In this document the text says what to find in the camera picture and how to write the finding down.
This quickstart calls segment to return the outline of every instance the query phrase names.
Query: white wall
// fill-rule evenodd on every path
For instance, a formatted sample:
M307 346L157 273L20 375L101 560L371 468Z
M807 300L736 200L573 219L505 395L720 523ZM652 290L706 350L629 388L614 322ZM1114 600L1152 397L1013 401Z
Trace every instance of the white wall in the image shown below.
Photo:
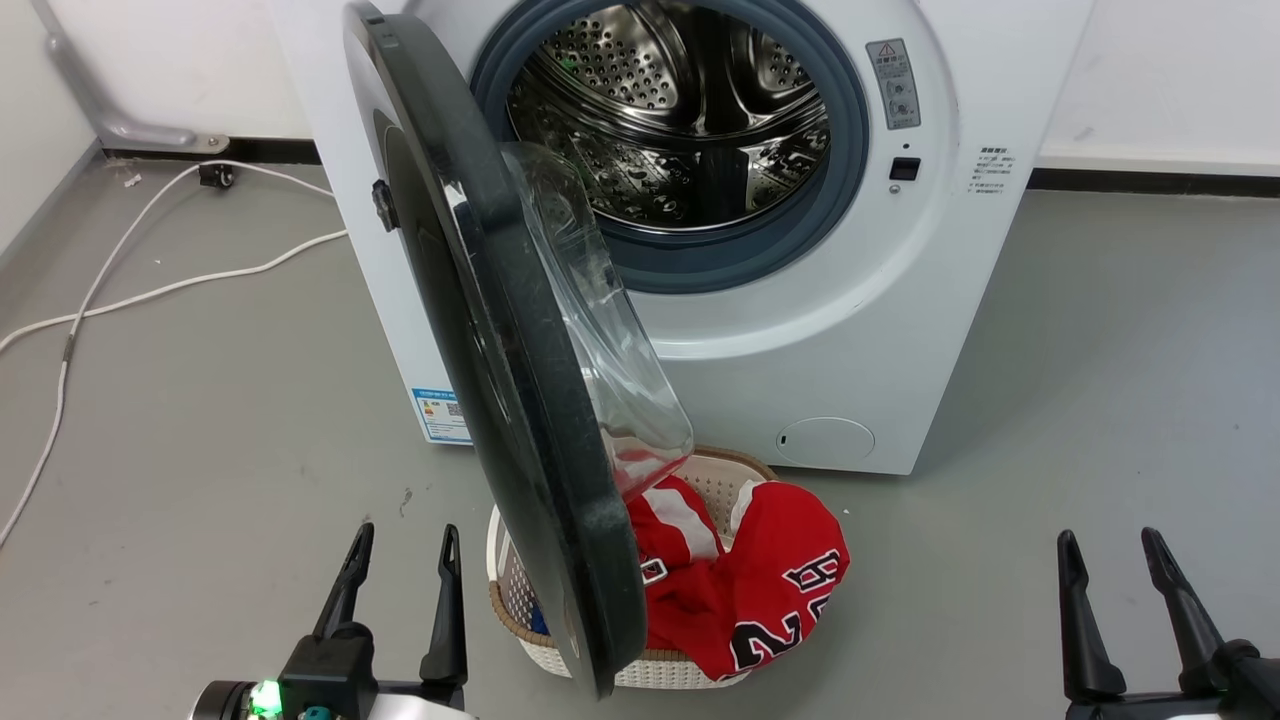
M134 117L308 137L265 0L52 5ZM1041 165L1280 176L1276 68L1280 0L1098 0Z
M1039 164L1280 176L1277 73L1277 0L1097 0Z
M0 256L93 142L26 1L0 5Z

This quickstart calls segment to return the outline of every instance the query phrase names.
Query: basket rim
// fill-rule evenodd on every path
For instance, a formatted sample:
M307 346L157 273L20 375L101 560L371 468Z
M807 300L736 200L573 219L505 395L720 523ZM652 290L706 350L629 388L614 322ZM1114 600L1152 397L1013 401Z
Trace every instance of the basket rim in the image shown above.
M745 452L739 452L736 450L726 450L723 447L712 447L705 445L698 445L694 447L695 456L710 457L714 460L728 460L731 462L739 462L746 465L755 473L758 473L765 482L782 482L777 473L764 462L746 455ZM498 514L498 507L494 506L493 514L489 518L489 537L488 547L485 548L486 565L489 570L489 602L493 605L493 612L498 616L498 621L507 628L507 632L516 635L521 642L529 643L534 647L544 647L549 650L558 650L556 647L556 641L550 635L543 635L535 633L529 628L521 626L516 623L516 619L507 611L507 606L502 602L502 588L498 585L498 573L497 573L497 548L494 544L498 537L498 521L500 515ZM687 655L678 650L653 650L645 648L640 653L637 661L652 661L652 662L692 662Z

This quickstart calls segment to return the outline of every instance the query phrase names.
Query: white washing machine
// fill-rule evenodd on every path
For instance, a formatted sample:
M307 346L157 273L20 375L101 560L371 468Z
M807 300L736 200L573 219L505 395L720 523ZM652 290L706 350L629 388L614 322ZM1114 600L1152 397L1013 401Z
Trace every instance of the white washing machine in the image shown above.
M465 418L344 50L274 0L298 94L428 438ZM568 158L699 442L910 473L1092 0L421 0L486 141Z

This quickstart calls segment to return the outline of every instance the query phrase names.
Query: laundry basket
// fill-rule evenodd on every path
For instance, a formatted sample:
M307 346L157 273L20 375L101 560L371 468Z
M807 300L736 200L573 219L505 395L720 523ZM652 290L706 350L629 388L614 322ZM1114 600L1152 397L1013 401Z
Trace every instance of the laundry basket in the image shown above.
M737 501L737 493L748 482L777 480L767 465L731 450L718 450L699 446L694 455L676 473L684 478L707 502L716 530L724 541L724 547L732 544L730 514ZM498 509L489 518L489 538L486 570L489 573L489 600L498 620L511 630L525 648L529 657L543 670L562 678L568 678L568 670L550 635L541 635L529 629L534 607L534 591L525 575L511 544L511 536L502 524ZM618 673L616 683L625 688L654 688L668 691L700 691L723 688L741 682L748 673L714 682L687 655L673 650L646 650L640 659Z

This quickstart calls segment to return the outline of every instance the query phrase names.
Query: green led light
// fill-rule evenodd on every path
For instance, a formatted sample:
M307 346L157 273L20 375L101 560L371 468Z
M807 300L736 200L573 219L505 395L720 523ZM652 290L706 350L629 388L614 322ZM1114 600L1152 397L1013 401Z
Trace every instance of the green led light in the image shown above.
M248 692L248 702L253 715L278 717L280 712L284 712L284 703L280 702L280 683L262 680Z

